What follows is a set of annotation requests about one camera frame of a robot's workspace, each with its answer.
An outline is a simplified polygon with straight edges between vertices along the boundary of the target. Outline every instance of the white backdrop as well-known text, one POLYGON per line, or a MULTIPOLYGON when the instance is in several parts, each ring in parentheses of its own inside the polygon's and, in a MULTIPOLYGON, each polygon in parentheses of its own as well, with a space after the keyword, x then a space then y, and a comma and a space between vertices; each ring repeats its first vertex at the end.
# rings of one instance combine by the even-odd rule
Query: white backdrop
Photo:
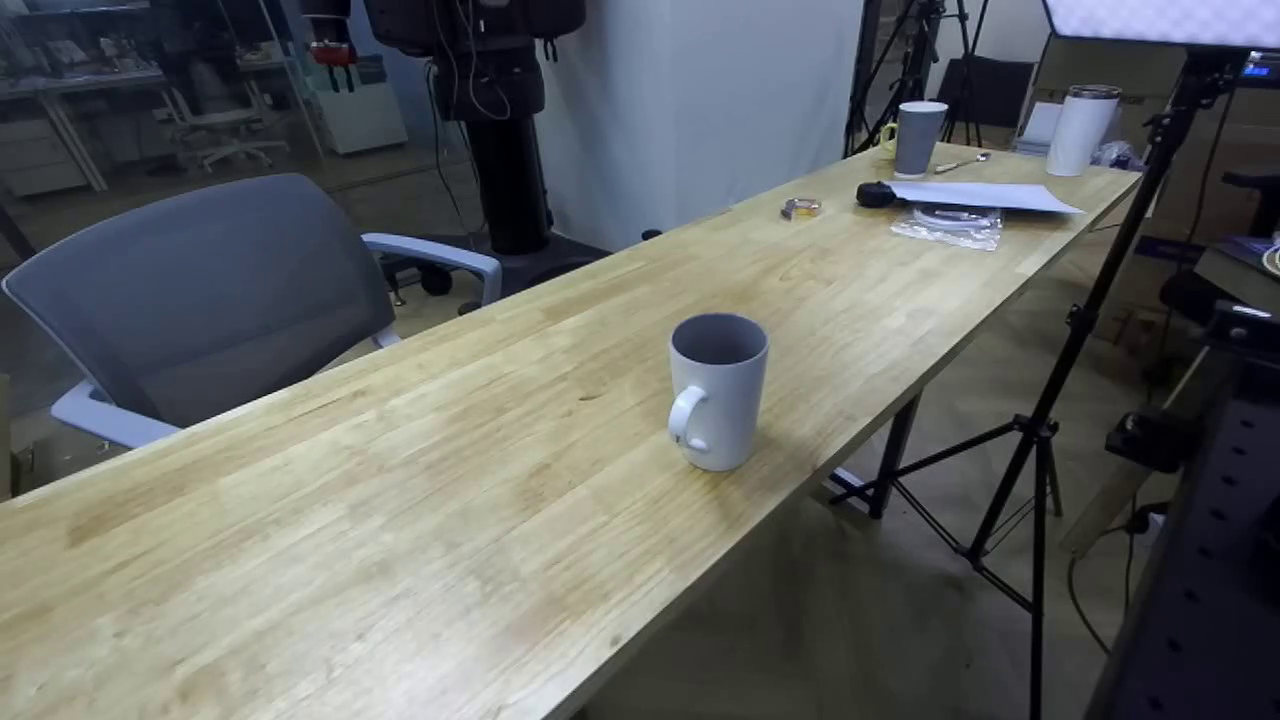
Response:
POLYGON ((593 0, 544 63, 556 229, 608 250, 840 159, 861 0, 593 0))

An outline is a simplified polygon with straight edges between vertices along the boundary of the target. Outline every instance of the wooden tabletop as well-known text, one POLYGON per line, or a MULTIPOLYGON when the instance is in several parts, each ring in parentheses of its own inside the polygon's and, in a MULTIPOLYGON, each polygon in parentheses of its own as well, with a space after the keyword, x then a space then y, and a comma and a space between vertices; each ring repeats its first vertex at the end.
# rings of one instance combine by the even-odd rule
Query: wooden tabletop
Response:
POLYGON ((0 505, 0 715, 571 711, 1137 181, 950 173, 1088 210, 1009 217, 982 252, 855 208, 888 174, 852 158, 0 505), (791 196, 826 209, 787 223, 791 196), (666 432, 667 336, 709 310, 772 343, 728 474, 666 432))

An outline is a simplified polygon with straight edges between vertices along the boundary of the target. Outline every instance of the white tumbler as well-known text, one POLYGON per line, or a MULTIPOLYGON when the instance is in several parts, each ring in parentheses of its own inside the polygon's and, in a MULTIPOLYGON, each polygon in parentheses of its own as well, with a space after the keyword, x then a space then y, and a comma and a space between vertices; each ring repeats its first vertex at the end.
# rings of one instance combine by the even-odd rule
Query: white tumbler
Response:
POLYGON ((1102 142, 1119 104, 1119 87, 1073 85, 1062 102, 1062 113, 1057 117, 1053 142, 1048 146, 1048 174, 1075 177, 1083 173, 1102 142))

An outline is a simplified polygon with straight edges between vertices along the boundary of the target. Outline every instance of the drawer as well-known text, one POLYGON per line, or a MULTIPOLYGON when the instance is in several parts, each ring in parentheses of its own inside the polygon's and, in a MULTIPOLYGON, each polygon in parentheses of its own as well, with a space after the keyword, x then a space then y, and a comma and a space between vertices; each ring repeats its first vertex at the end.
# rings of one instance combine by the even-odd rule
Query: drawer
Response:
POLYGON ((33 137, 0 145, 0 170, 22 170, 70 161, 70 152, 56 137, 33 137))
POLYGON ((88 184, 84 182, 84 174, 73 163, 6 170, 0 173, 0 182, 4 182, 9 192, 19 197, 88 184))
POLYGON ((0 142, 15 142, 37 137, 58 137, 54 126, 44 118, 0 123, 0 142))

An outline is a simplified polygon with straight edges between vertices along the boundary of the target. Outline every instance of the red object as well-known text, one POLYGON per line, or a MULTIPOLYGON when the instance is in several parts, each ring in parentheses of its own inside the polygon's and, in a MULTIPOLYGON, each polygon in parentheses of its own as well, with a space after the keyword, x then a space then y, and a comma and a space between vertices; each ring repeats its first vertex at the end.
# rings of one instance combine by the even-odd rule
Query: red object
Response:
POLYGON ((321 65, 343 68, 356 63, 356 50, 351 45, 311 45, 311 56, 321 65))

